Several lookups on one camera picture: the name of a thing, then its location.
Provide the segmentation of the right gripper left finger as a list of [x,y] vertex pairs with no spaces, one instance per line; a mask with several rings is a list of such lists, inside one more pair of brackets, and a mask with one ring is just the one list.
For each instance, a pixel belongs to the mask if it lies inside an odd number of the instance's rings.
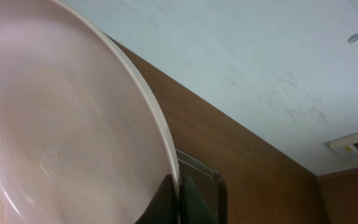
[[172,176],[168,174],[135,224],[176,224],[176,222],[177,197]]

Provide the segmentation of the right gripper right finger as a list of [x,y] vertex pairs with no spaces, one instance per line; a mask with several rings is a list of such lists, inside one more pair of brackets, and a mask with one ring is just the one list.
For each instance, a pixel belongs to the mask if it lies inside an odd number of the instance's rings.
[[181,179],[180,221],[181,224],[218,224],[189,176]]

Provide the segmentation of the pale pink plate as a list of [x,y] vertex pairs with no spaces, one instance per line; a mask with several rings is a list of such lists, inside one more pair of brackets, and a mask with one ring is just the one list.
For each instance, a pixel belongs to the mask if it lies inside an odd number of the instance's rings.
[[0,1],[0,223],[134,223],[173,140],[124,52],[61,1]]

